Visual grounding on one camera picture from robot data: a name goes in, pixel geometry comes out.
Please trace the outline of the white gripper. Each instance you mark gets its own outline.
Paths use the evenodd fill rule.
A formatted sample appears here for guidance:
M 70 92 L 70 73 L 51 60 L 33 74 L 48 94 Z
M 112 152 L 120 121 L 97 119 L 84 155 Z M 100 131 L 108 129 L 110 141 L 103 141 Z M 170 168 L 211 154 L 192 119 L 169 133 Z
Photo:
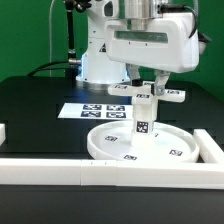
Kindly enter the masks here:
M 133 86 L 142 84 L 137 65 L 156 69 L 156 96 L 165 93 L 169 72 L 192 71 L 199 63 L 197 16 L 184 4 L 122 0 L 105 23 L 105 43 L 110 59 L 127 64 Z

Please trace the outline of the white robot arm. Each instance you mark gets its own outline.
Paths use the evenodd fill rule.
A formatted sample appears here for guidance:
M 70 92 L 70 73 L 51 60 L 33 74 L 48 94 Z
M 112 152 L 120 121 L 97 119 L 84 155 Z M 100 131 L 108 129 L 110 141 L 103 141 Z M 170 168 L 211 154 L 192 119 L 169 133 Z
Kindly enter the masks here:
M 162 95 L 172 73 L 199 63 L 197 12 L 170 0 L 87 0 L 88 46 L 82 56 L 81 83 L 93 88 L 139 78 L 155 71 L 154 93 Z

